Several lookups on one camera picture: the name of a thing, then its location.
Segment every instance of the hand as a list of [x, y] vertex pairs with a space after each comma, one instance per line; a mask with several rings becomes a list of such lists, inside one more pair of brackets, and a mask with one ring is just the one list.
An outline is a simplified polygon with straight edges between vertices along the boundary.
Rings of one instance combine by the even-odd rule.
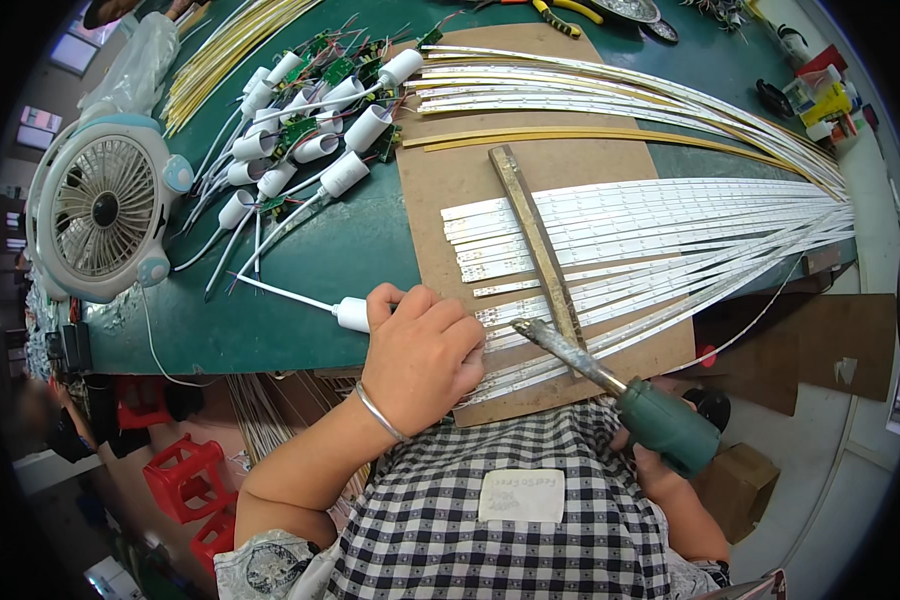
[[70, 397], [70, 392], [67, 391], [67, 386], [60, 383], [57, 378], [52, 377], [49, 379], [49, 387], [53, 390], [53, 393], [56, 394], [56, 400], [62, 406], [69, 408], [73, 405], [74, 401]]
[[[661, 382], [661, 386], [667, 389], [666, 382]], [[684, 400], [690, 408], [697, 410], [693, 402]], [[630, 439], [630, 432], [626, 428], [621, 427], [613, 436], [610, 442], [610, 449], [618, 452], [623, 450]], [[680, 488], [687, 485], [687, 481], [676, 474], [669, 466], [660, 460], [660, 454], [652, 450], [648, 450], [639, 443], [633, 445], [633, 460], [636, 462], [636, 481], [643, 489], [643, 493], [647, 498], [660, 504], [661, 499], [665, 499], [672, 495]]]
[[363, 390], [403, 435], [432, 426], [484, 378], [484, 327], [458, 299], [383, 283], [366, 297], [366, 318]]

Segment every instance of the white fan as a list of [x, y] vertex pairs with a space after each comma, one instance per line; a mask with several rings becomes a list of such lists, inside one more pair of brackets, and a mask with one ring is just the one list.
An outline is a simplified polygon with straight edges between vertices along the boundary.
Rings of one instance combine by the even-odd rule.
[[171, 204], [193, 176], [154, 119], [111, 102], [85, 110], [44, 153], [27, 201], [26, 242], [49, 296], [106, 304], [133, 282], [162, 282]]

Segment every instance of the window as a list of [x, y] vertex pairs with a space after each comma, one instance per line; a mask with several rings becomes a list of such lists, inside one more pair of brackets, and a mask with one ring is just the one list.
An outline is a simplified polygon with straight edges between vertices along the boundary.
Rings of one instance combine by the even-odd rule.
[[51, 63], [80, 77], [84, 77], [97, 51], [107, 43], [120, 25], [120, 21], [115, 21], [94, 30], [84, 29], [84, 15], [88, 8], [89, 2], [80, 9], [67, 32], [60, 36], [60, 41], [56, 42], [56, 46], [49, 53]]
[[24, 106], [24, 113], [20, 116], [22, 125], [28, 125], [51, 134], [60, 131], [60, 121], [60, 115], [33, 106]]
[[20, 126], [17, 127], [17, 143], [47, 150], [54, 134], [60, 130], [60, 115], [33, 106], [24, 106], [20, 115]]
[[56, 46], [49, 53], [49, 61], [66, 71], [84, 77], [87, 67], [96, 55], [97, 46], [67, 32], [60, 36], [60, 41], [56, 42]]

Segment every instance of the red plastic stool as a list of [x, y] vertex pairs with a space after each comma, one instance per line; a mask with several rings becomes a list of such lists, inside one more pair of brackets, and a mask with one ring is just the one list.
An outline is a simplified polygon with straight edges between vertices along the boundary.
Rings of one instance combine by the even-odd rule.
[[143, 429], [174, 418], [167, 410], [165, 384], [152, 377], [117, 377], [117, 422], [120, 429]]
[[[173, 459], [176, 464], [165, 466]], [[223, 460], [224, 450], [216, 441], [211, 439], [198, 445], [190, 440], [188, 433], [144, 466], [144, 479], [161, 511], [178, 523], [194, 522], [237, 499], [236, 491], [227, 493], [217, 471], [217, 464]], [[203, 470], [210, 475], [209, 482], [199, 475]], [[193, 498], [205, 504], [190, 508], [186, 503]]]
[[[190, 551], [211, 575], [216, 575], [213, 566], [213, 557], [222, 552], [233, 550], [233, 532], [237, 525], [237, 519], [226, 510], [214, 514], [210, 520], [200, 528], [199, 532], [190, 541]], [[216, 537], [205, 541], [210, 534]]]

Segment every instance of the plastic bag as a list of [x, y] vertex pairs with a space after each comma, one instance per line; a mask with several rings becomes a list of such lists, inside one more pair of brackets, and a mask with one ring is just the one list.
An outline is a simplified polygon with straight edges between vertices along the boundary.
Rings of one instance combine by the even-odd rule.
[[109, 101], [121, 113], [150, 116], [163, 95], [167, 69], [179, 52], [174, 21], [151, 12], [140, 21], [103, 81], [81, 98], [77, 107], [86, 110], [97, 102]]

